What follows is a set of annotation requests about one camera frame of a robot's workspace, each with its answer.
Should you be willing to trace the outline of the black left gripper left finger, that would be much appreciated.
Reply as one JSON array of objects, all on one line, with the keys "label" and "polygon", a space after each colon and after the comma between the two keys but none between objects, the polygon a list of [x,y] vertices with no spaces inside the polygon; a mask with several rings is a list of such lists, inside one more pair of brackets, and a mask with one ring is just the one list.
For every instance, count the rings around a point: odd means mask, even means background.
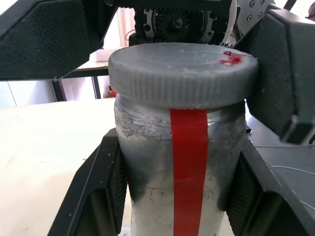
[{"label": "black left gripper left finger", "polygon": [[48,234],[117,236],[122,229],[126,188],[126,169],[113,128],[77,170]]}]

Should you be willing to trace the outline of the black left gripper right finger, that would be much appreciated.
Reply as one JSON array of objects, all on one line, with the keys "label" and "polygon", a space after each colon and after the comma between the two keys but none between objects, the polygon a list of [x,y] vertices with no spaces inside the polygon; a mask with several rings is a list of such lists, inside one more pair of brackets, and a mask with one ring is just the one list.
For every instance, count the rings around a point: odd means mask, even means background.
[{"label": "black left gripper right finger", "polygon": [[226,214],[235,236],[313,236],[315,220],[280,174],[245,139]]}]

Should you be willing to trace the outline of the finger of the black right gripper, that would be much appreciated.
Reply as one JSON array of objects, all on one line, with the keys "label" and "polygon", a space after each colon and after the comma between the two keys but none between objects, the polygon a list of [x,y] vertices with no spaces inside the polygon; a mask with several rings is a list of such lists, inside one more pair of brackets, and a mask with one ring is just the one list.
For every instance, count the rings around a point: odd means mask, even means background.
[{"label": "finger of the black right gripper", "polygon": [[103,45],[111,0],[19,0],[0,16],[0,78],[60,78]]},{"label": "finger of the black right gripper", "polygon": [[271,9],[246,37],[258,59],[251,114],[284,142],[300,144],[315,125],[315,24]]}]

